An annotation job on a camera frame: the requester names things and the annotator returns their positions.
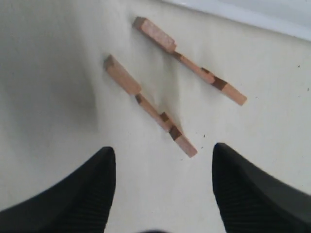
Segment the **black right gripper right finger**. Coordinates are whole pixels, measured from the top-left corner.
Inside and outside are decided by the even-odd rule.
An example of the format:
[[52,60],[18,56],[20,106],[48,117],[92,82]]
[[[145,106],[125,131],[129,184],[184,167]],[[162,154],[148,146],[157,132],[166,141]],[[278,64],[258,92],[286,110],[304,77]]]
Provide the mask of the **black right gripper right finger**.
[[227,233],[309,233],[311,197],[216,143],[212,187]]

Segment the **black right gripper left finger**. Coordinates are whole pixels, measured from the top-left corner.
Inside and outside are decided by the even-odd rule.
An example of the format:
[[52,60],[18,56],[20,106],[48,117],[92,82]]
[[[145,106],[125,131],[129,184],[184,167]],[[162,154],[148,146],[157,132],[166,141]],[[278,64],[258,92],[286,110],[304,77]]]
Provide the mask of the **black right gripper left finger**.
[[103,147],[59,183],[0,213],[2,233],[102,233],[116,188],[112,147]]

